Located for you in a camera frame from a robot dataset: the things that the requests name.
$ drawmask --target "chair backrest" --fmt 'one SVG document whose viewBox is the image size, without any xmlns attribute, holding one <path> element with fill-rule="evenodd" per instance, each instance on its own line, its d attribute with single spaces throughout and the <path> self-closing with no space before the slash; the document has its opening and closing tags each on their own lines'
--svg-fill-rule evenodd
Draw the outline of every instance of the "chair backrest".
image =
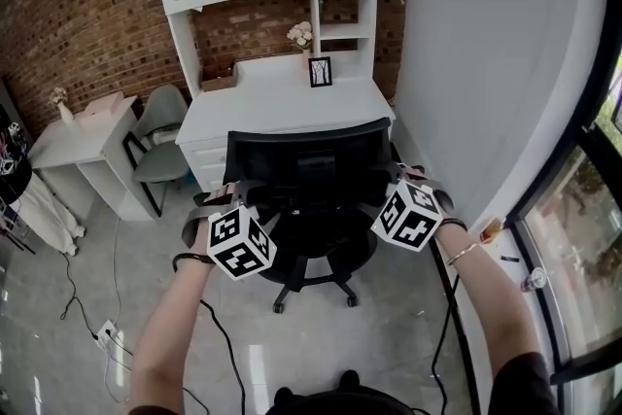
<svg viewBox="0 0 622 415">
<path fill-rule="evenodd" d="M 134 135 L 141 140 L 154 130 L 171 124 L 181 124 L 187 112 L 188 104 L 176 86 L 159 86 L 149 96 L 145 112 L 134 127 Z"/>
</svg>

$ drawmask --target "gray chair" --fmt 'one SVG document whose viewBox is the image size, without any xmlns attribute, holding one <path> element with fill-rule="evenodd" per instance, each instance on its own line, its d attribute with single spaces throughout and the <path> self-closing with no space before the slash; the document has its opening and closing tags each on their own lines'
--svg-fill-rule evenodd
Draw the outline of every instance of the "gray chair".
<svg viewBox="0 0 622 415">
<path fill-rule="evenodd" d="M 123 140 L 123 147 L 134 168 L 133 178 L 143 187 L 159 217 L 162 212 L 147 184 L 177 180 L 188 175 L 190 168 L 181 149 L 174 142 L 154 145 L 151 139 L 157 131 L 179 128 L 187 112 L 188 104 L 176 86 L 159 86 L 149 96 L 143 116 Z M 145 137 L 151 144 L 149 149 L 141 142 Z M 138 160 L 130 144 L 143 154 Z"/>
</svg>

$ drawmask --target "power strip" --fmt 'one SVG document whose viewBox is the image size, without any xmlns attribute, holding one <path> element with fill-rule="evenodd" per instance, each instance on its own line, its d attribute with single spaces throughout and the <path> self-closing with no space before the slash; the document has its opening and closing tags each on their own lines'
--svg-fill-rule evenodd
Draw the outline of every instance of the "power strip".
<svg viewBox="0 0 622 415">
<path fill-rule="evenodd" d="M 112 321 L 107 320 L 97 332 L 97 340 L 95 341 L 97 347 L 102 351 L 108 351 L 108 343 L 112 340 L 111 336 L 116 337 L 118 333 L 119 330 L 113 325 Z"/>
</svg>

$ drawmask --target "flower vase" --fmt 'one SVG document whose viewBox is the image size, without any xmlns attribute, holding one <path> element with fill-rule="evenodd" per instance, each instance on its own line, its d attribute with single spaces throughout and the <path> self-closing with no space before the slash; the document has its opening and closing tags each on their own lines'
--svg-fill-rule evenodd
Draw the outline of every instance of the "flower vase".
<svg viewBox="0 0 622 415">
<path fill-rule="evenodd" d="M 311 49 L 302 50 L 302 71 L 309 71 L 309 57 L 311 57 Z"/>
<path fill-rule="evenodd" d="M 74 120 L 74 115 L 69 111 L 69 108 L 65 106 L 64 102 L 58 103 L 58 111 L 60 111 L 60 117 L 66 124 L 70 124 Z"/>
</svg>

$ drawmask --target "white desk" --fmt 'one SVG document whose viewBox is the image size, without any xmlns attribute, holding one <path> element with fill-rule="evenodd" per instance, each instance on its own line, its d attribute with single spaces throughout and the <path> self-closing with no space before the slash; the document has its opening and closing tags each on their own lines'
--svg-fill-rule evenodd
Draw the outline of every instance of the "white desk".
<svg viewBox="0 0 622 415">
<path fill-rule="evenodd" d="M 284 55 L 238 63 L 235 88 L 204 92 L 190 105 L 177 144 L 204 191 L 223 181 L 230 130 L 283 133 L 356 126 L 395 115 L 371 79 L 311 88 L 300 58 Z"/>
<path fill-rule="evenodd" d="M 79 123 L 80 114 L 69 125 L 62 121 L 50 123 L 32 147 L 32 168 L 41 172 L 56 193 L 66 190 L 59 198 L 74 213 L 84 210 L 87 203 L 78 201 L 81 207 L 76 207 L 67 200 L 80 199 L 76 190 L 85 184 L 76 177 L 77 167 L 122 220 L 143 222 L 156 218 L 140 184 L 132 180 L 133 168 L 122 146 L 123 138 L 136 124 L 131 109 L 134 100 L 136 97 L 124 99 L 111 117 L 85 125 Z"/>
</svg>

